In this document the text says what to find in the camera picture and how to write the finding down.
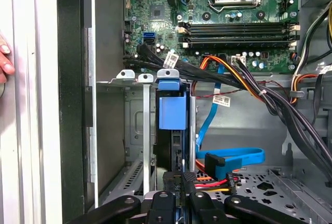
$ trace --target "blue sata port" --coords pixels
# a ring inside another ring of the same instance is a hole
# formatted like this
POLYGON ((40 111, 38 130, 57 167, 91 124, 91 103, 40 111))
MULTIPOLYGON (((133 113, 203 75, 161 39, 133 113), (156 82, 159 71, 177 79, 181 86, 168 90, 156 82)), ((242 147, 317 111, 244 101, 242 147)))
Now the blue sata port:
POLYGON ((156 38, 156 32, 144 32, 143 33, 143 38, 156 38))
POLYGON ((156 44, 156 32, 144 32, 143 33, 143 42, 148 45, 156 44))

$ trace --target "white cable tag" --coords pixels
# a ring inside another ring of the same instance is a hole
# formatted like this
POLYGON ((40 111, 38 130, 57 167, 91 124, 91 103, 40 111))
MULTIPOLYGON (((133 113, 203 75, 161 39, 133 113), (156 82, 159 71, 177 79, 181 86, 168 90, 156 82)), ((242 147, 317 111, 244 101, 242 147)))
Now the white cable tag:
POLYGON ((220 93, 220 88, 215 88, 213 94, 218 94, 218 93, 220 93))
POLYGON ((223 95, 215 95, 213 96, 212 103, 218 104, 220 106, 230 107, 230 97, 223 95))
POLYGON ((320 75, 325 75, 328 71, 332 70, 332 66, 325 66, 323 69, 320 71, 320 75))
POLYGON ((179 56, 177 54, 174 54, 169 51, 167 53, 163 67, 164 68, 175 68, 178 58, 179 58, 179 56))

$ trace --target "motherboard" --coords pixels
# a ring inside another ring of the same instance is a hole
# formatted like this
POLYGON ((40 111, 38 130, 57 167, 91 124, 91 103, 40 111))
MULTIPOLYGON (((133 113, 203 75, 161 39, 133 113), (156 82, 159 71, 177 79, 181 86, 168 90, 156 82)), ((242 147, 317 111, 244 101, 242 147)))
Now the motherboard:
POLYGON ((298 0, 126 0, 125 52, 146 43, 196 66, 214 55, 241 59, 251 72, 292 73, 297 23, 298 0))

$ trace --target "hand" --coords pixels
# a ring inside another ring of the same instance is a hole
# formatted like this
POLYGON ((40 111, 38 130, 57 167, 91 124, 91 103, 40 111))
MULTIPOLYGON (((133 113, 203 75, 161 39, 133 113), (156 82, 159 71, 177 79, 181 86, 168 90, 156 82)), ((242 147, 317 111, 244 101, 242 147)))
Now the hand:
POLYGON ((6 75, 12 75, 15 72, 13 64, 8 60, 6 55, 10 53, 9 47, 5 40, 0 36, 0 83, 7 81, 6 75))

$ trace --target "green circuit board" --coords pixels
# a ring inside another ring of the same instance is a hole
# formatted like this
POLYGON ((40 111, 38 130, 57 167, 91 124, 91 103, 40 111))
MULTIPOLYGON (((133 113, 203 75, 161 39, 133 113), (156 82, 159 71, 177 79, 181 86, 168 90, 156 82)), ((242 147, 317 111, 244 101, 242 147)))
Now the green circuit board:
MULTIPOLYGON (((291 60, 291 56, 296 50, 289 49, 267 49, 259 50, 257 48, 246 48, 239 50, 225 50, 225 49, 207 49, 197 50, 184 49, 178 42, 178 15, 182 18, 180 21, 190 22, 193 24, 211 24, 211 23, 259 23, 259 22, 285 22, 289 21, 297 23, 298 21, 298 0, 293 0, 294 3, 290 5, 287 12, 280 15, 279 3, 281 0, 261 0, 261 4, 256 8, 249 9, 225 9, 221 13, 215 13, 209 6, 209 0, 190 0, 189 3, 179 3, 178 9, 173 9, 169 6, 167 0, 126 0, 125 20, 131 21, 133 24, 133 31, 130 35, 130 43, 125 45, 125 51, 128 54, 136 54, 136 47, 143 42, 142 35, 144 32, 156 33, 156 44, 164 45, 165 50, 159 54, 161 58, 165 58, 169 50, 174 50, 180 56, 181 60, 187 61, 191 64, 199 66, 204 55, 212 54, 216 56, 224 55, 229 60, 232 55, 242 54, 242 52, 257 52, 261 56, 247 56, 246 65, 251 72, 273 72, 273 73, 292 73, 295 66, 291 60), (151 18, 153 9, 160 10, 160 15, 157 16, 158 21, 151 18), (265 17, 262 20, 257 18, 257 12, 263 11, 265 17), (205 12, 211 14, 208 21, 204 21, 202 16, 205 12), (232 13, 241 12, 242 17, 234 21, 230 21, 232 13)), ((211 63, 207 68, 210 71, 217 70, 217 64, 211 63)))

